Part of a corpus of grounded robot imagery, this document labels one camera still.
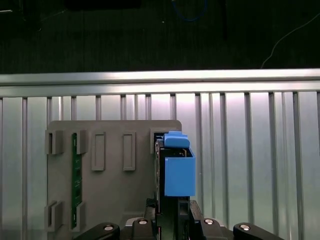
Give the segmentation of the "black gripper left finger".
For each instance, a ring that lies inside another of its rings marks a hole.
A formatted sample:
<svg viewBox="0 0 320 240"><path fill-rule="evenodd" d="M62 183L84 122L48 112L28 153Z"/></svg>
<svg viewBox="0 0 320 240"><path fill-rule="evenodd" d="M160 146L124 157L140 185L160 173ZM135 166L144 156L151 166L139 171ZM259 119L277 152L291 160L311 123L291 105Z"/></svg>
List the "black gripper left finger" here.
<svg viewBox="0 0 320 240"><path fill-rule="evenodd" d="M144 215L127 220L125 227L120 228L112 222L103 222L90 228L75 240L156 240L156 200L148 198Z"/></svg>

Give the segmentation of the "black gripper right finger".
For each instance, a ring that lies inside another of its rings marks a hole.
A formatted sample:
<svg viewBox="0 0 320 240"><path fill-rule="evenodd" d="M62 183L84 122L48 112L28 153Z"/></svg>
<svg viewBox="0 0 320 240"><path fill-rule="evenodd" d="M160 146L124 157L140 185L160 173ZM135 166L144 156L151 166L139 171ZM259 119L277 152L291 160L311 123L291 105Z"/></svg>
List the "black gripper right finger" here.
<svg viewBox="0 0 320 240"><path fill-rule="evenodd" d="M198 203L188 197L177 199L177 240L280 240L281 237L254 224L237 223L230 230L216 219L204 217Z"/></svg>

